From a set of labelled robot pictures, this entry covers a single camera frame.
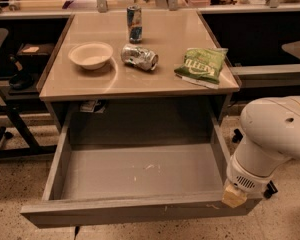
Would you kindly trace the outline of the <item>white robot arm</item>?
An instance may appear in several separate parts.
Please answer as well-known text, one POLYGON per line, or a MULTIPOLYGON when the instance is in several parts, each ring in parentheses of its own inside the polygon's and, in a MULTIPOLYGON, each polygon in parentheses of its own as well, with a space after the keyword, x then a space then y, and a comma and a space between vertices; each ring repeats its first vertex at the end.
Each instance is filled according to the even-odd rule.
POLYGON ((222 202, 236 208, 250 193, 270 198, 277 192, 274 171, 300 160, 300 96, 260 98, 240 115, 242 139, 227 165, 222 202))

